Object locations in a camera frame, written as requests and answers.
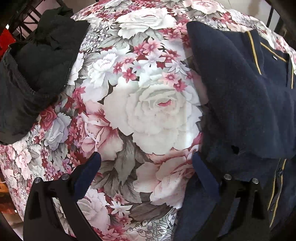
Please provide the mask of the navy blue knit cardigan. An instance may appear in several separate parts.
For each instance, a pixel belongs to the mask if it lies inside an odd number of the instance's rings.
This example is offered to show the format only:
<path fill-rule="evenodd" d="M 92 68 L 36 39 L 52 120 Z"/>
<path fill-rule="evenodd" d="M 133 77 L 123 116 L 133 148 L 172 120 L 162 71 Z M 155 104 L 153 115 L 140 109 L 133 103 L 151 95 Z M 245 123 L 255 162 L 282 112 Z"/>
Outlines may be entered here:
<path fill-rule="evenodd" d="M 217 175 L 257 178 L 270 240 L 295 240 L 295 71 L 287 53 L 257 30 L 187 24 L 208 102 L 198 151 Z M 239 199 L 219 235 L 229 231 Z M 174 240 L 192 240 L 214 209 L 196 171 L 188 181 Z"/>

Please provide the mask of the black fabric storage bag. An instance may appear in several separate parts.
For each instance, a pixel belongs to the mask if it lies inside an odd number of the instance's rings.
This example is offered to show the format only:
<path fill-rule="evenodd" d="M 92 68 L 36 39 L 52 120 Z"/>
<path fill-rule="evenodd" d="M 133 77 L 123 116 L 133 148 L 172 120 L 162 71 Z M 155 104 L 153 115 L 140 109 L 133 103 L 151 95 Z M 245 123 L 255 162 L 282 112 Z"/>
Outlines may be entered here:
<path fill-rule="evenodd" d="M 72 9 L 46 10 L 37 28 L 9 46 L 1 59 L 1 144 L 27 135 L 39 114 L 65 89 L 88 21 L 72 19 Z"/>

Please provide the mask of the floral bed sheet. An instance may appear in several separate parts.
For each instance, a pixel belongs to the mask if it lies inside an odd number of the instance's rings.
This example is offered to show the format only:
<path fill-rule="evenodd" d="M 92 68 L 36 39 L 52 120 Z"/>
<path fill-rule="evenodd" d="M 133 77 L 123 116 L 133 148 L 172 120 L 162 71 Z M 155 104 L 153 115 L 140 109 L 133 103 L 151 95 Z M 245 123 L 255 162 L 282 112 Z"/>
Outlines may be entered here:
<path fill-rule="evenodd" d="M 21 219 L 36 178 L 58 180 L 94 152 L 101 166 L 77 204 L 100 240 L 174 240 L 208 102 L 187 24 L 257 30 L 262 21 L 216 1 L 101 1 L 75 21 L 89 28 L 65 89 L 21 140 L 1 144 L 1 170 Z"/>

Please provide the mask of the red plush toy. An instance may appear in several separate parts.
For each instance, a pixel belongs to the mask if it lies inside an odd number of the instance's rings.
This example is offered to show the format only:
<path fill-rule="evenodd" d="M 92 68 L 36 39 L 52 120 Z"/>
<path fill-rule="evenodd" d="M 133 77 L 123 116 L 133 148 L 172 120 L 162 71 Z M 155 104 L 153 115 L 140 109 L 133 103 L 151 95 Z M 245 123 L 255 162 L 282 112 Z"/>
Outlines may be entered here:
<path fill-rule="evenodd" d="M 3 57 L 10 44 L 15 43 L 16 40 L 9 32 L 8 29 L 4 29 L 0 35 L 0 58 Z"/>

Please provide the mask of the black metal bed frame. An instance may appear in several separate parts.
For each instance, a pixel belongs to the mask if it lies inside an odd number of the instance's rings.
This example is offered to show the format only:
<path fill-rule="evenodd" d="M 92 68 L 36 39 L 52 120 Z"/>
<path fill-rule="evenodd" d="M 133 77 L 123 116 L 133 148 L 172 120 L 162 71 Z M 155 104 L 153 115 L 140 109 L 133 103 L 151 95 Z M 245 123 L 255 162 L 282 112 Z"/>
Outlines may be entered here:
<path fill-rule="evenodd" d="M 36 28 L 43 12 L 66 7 L 64 1 L 8 1 L 12 4 L 6 28 L 16 41 L 26 39 Z"/>

